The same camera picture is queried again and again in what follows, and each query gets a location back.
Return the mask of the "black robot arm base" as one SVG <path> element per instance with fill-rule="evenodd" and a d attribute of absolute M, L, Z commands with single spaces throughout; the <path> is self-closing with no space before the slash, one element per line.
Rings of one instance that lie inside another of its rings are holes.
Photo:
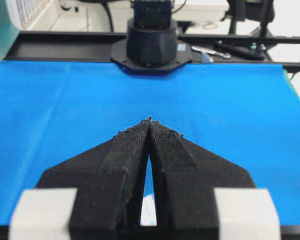
<path fill-rule="evenodd" d="M 136 74 L 167 74 L 193 60 L 188 43 L 178 39 L 173 0 L 133 0 L 126 38 L 115 42 L 111 60 Z"/>

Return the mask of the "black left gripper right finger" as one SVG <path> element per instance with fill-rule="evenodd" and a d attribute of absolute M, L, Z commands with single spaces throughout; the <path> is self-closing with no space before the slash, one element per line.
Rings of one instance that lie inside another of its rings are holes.
<path fill-rule="evenodd" d="M 174 240 L 219 239 L 214 188 L 255 188 L 249 172 L 157 121 L 148 133 L 157 225 Z"/>

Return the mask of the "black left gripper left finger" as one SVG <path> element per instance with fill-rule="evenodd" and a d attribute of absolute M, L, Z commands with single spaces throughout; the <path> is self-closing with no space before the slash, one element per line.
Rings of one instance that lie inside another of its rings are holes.
<path fill-rule="evenodd" d="M 47 169 L 39 189 L 77 190 L 69 220 L 73 240 L 117 240 L 140 224 L 150 120 Z"/>

